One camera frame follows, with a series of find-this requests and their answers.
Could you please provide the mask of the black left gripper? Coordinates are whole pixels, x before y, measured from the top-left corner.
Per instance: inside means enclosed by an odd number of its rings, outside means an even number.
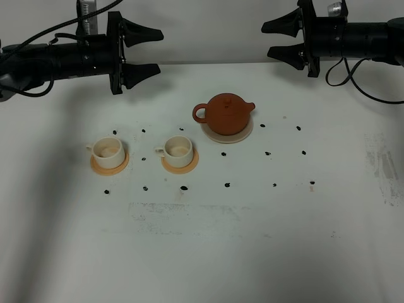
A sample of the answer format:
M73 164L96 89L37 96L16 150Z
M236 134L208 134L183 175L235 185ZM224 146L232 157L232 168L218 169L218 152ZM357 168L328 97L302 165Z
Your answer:
M138 83L160 74L160 68L157 64L125 63L124 43L126 47L132 47L163 39L161 30L123 19L118 11L109 12L107 33L86 37L82 55L83 75L109 75L113 95L122 93L122 84L130 90Z

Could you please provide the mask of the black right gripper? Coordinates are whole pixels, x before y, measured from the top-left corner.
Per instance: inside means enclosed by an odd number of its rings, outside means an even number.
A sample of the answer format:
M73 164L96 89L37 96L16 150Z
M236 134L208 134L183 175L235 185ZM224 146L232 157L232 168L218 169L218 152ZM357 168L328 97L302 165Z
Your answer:
M262 33L276 33L296 37L303 30L304 43L270 47L269 58L287 63L297 70L308 65L308 76L317 77L322 57L342 57L343 31L347 23L348 9L342 2L342 15L318 17L312 1L298 1L299 8L285 16L263 23Z

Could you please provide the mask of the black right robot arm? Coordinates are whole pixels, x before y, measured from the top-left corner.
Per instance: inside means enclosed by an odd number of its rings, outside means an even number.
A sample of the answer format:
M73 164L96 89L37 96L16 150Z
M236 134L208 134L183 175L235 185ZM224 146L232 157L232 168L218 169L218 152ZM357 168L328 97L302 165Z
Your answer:
M265 22L261 31L291 37L302 31L304 42L270 47L268 57L297 70L308 67L311 78L318 77L322 57L370 59L403 65L403 18L384 23L349 23L345 1L331 5L327 17L316 15L312 1L300 0L297 5L291 13Z

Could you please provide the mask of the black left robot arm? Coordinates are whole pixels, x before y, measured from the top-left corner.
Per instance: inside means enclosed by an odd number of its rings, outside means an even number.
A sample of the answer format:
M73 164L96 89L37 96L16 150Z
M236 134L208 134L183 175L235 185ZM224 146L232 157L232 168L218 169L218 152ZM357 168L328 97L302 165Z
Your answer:
M56 80L108 75L114 95L160 73L157 64L130 64L124 48L163 40L161 30L137 25L120 12L108 14L107 32L96 35L57 33L49 44L3 47L1 101L13 95L42 97Z

